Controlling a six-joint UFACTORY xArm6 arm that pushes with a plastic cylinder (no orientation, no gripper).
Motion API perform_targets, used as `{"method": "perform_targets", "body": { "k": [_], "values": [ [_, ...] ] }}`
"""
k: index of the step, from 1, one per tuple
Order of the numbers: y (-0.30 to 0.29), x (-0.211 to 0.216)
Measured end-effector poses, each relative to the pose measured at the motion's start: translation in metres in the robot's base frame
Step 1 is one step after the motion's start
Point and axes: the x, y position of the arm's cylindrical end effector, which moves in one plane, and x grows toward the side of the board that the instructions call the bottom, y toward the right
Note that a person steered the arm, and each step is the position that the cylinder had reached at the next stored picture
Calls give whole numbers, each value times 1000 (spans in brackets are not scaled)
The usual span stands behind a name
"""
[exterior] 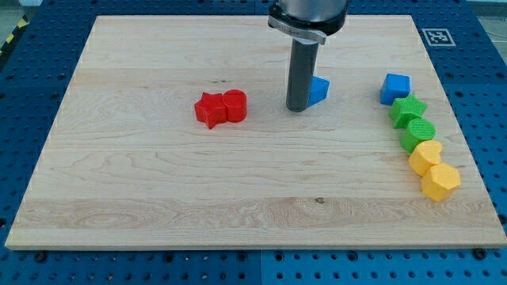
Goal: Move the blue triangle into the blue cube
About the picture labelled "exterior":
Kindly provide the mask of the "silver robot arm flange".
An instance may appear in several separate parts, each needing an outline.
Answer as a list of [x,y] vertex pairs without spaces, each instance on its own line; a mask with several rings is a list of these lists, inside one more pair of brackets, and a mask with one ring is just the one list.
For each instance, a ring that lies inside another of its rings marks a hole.
[[349,0],[278,0],[269,7],[268,26],[301,44],[324,45],[344,25]]

